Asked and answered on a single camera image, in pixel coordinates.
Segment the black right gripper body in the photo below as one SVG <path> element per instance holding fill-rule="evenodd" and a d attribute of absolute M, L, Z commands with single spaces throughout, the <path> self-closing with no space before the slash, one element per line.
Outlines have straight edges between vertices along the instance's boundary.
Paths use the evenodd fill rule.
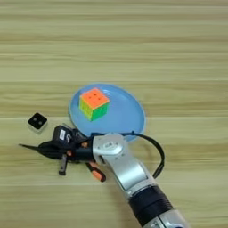
<path fill-rule="evenodd" d="M 75 132 L 66 150 L 66 155 L 70 161 L 94 162 L 93 138 Z"/>

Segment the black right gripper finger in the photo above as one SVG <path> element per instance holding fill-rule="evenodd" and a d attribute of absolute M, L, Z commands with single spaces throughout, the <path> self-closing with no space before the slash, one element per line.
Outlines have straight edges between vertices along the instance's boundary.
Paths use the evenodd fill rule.
<path fill-rule="evenodd" d="M 42 151 L 41 154 L 49 159 L 61 159 L 61 154 L 58 151 Z"/>
<path fill-rule="evenodd" d="M 58 159 L 60 163 L 59 174 L 66 175 L 66 169 L 68 164 L 68 156 L 65 149 L 63 149 L 59 144 L 55 142 L 43 142 L 38 146 L 38 152 L 42 151 L 58 151 L 61 154 L 61 159 Z"/>

